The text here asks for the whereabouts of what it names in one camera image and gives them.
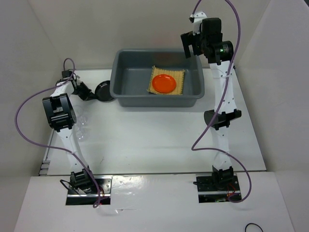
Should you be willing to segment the black round plate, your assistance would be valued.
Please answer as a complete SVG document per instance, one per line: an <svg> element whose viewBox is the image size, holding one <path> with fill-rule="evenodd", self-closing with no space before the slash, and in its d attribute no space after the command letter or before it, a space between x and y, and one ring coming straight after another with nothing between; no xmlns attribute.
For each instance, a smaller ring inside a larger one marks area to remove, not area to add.
<svg viewBox="0 0 309 232"><path fill-rule="evenodd" d="M114 98L110 93L110 80L106 80L97 85L95 95L100 102L111 102Z"/></svg>

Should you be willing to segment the woven bamboo mat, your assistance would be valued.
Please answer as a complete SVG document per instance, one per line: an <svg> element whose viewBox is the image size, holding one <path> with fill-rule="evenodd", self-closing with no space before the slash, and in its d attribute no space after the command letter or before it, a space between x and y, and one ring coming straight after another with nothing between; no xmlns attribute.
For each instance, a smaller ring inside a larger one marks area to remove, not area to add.
<svg viewBox="0 0 309 232"><path fill-rule="evenodd" d="M176 89L172 91L171 93L167 93L167 94L159 93L155 91L152 87L152 79L159 74L167 74L167 75L172 76L176 80L176 83L177 83ZM185 74L185 70L172 71L172 70L164 70L156 66L153 66L147 92L156 94L156 95L182 95L184 74Z"/></svg>

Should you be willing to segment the orange plastic plate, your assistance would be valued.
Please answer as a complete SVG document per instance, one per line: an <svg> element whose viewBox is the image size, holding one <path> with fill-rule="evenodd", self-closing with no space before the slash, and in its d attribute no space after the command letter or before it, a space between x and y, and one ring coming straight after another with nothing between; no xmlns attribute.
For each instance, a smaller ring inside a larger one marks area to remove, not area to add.
<svg viewBox="0 0 309 232"><path fill-rule="evenodd" d="M159 93L171 93L176 89L176 80L167 74L159 74L152 79L152 87Z"/></svg>

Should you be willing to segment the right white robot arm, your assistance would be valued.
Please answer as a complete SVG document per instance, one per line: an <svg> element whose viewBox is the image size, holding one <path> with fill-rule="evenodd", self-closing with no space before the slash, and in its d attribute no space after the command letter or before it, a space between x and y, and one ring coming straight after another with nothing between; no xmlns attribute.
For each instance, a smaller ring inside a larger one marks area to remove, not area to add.
<svg viewBox="0 0 309 232"><path fill-rule="evenodd" d="M234 177L231 159L226 154L229 149L227 129L232 120L242 116L235 103L232 84L236 48L230 41L223 41L221 19L207 17L203 12L193 14L189 19L194 28L181 35L185 57L204 55L214 80L215 106L204 112L204 120L218 148L212 165L211 184L222 190Z"/></svg>

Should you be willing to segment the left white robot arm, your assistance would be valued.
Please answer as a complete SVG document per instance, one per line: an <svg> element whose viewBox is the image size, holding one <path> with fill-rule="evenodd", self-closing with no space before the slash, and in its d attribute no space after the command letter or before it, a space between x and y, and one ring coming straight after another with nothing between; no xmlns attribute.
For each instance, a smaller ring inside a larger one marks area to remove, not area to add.
<svg viewBox="0 0 309 232"><path fill-rule="evenodd" d="M76 135L77 117L70 102L70 95L77 95L83 101L96 100L97 96L84 82L77 79L73 71L65 70L62 78L57 81L56 89L49 97L43 98L48 124L60 137L70 164L69 184L73 191L85 193L97 191L96 181L87 170L89 165L82 156Z"/></svg>

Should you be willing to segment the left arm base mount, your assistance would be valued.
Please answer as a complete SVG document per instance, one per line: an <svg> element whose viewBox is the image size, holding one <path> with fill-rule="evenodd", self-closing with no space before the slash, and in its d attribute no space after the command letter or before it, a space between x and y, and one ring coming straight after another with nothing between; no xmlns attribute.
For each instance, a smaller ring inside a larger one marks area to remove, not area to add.
<svg viewBox="0 0 309 232"><path fill-rule="evenodd" d="M112 176L95 176L100 190L99 205L111 204ZM74 188L67 180L60 179L60 183L67 190L66 205L93 205L98 199L96 186L82 190Z"/></svg>

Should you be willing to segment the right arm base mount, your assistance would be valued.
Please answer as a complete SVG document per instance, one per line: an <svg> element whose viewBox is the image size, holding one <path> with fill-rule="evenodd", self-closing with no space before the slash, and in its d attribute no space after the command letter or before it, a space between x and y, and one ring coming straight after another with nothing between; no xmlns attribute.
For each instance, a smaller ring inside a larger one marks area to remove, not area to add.
<svg viewBox="0 0 309 232"><path fill-rule="evenodd" d="M238 178L232 167L224 171L213 168L211 174L198 174L193 184L197 187L199 203L221 203L242 199Z"/></svg>

